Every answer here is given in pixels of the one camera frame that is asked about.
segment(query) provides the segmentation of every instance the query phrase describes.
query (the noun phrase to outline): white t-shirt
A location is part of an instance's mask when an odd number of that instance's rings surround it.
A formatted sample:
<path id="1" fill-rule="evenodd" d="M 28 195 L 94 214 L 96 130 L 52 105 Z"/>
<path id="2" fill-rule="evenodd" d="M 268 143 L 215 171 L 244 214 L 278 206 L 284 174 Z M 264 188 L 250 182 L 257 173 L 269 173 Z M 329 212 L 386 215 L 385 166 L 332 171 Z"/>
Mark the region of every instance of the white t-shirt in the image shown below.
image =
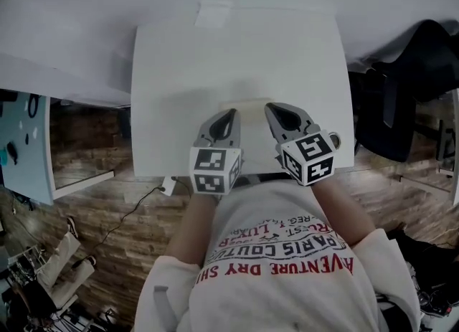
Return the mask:
<path id="1" fill-rule="evenodd" d="M 167 287 L 166 297 L 154 297 L 155 286 Z M 271 181 L 221 200 L 202 269 L 157 259 L 135 330 L 386 330 L 376 294 L 395 301 L 418 331 L 419 302 L 397 242 L 377 229 L 351 249 L 311 189 Z"/>

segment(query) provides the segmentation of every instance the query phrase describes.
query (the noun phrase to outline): light blue panel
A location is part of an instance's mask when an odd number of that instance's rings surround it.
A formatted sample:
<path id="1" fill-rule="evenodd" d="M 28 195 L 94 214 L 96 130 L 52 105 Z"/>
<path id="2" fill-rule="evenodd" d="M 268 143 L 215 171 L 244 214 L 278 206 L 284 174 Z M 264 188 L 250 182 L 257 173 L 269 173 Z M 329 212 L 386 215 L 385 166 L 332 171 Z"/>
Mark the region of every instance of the light blue panel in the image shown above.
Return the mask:
<path id="1" fill-rule="evenodd" d="M 44 131 L 47 126 L 46 98 L 41 96 L 38 99 L 37 114 L 30 118 L 27 110 L 29 96 L 27 93 L 19 93 L 17 101 L 3 104 L 3 115 L 0 118 L 0 149 L 6 148 L 8 142 L 13 142 L 18 159 L 17 165 L 14 165 L 9 155 L 8 164 L 1 169 L 6 188 L 36 201 L 52 204 Z M 29 145 L 26 145 L 26 134 L 29 134 Z"/>

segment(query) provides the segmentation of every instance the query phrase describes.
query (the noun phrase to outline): black office chair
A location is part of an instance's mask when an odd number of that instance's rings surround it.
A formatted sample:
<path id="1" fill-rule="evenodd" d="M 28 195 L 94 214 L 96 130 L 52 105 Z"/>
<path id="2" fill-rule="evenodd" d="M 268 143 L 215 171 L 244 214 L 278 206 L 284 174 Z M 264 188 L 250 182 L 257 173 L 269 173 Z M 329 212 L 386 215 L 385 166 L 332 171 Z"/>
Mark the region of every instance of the black office chair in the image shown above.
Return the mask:
<path id="1" fill-rule="evenodd" d="M 389 127 L 383 116 L 385 76 L 369 70 L 362 79 L 366 88 L 361 94 L 355 151 L 362 145 L 389 160 L 406 161 L 415 129 L 415 99 L 405 89 L 397 89 L 394 120 Z"/>
<path id="2" fill-rule="evenodd" d="M 377 62 L 365 75 L 356 125 L 361 144 L 390 160 L 405 162 L 415 130 L 416 102 L 426 102 L 459 87 L 459 59 L 450 35 L 427 20 L 392 63 Z"/>

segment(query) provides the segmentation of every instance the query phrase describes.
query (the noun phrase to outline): sleeve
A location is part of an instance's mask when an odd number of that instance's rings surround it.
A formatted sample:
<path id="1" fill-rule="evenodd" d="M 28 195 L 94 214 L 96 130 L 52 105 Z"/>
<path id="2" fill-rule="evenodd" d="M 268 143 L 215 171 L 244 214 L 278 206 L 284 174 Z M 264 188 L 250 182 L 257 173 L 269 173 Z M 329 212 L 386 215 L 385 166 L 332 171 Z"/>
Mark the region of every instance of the sleeve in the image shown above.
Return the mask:
<path id="1" fill-rule="evenodd" d="M 399 307 L 409 318 L 412 330 L 418 331 L 421 319 L 419 299 L 397 241 L 387 239 L 383 229 L 376 229 L 355 245 L 353 251 L 375 293 Z"/>
<path id="2" fill-rule="evenodd" d="M 188 311 L 191 289 L 200 270 L 198 265 L 188 265 L 174 257 L 159 257 L 138 299 L 135 331 L 169 332 L 171 328 L 175 331 Z"/>

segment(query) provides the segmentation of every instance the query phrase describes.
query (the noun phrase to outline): fiducial marker cube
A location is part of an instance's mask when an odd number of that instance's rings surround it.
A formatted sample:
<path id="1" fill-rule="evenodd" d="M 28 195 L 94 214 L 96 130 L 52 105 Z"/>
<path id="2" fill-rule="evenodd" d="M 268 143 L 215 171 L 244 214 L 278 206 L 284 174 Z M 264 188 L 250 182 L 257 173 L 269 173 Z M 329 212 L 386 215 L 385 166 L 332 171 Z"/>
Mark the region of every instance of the fiducial marker cube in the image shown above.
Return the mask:
<path id="1" fill-rule="evenodd" d="M 336 149 L 327 131 L 283 143 L 280 148 L 284 168 L 303 186 L 328 178 L 335 171 Z"/>
<path id="2" fill-rule="evenodd" d="M 241 173 L 241 148 L 191 147 L 189 176 L 194 193 L 229 194 Z"/>

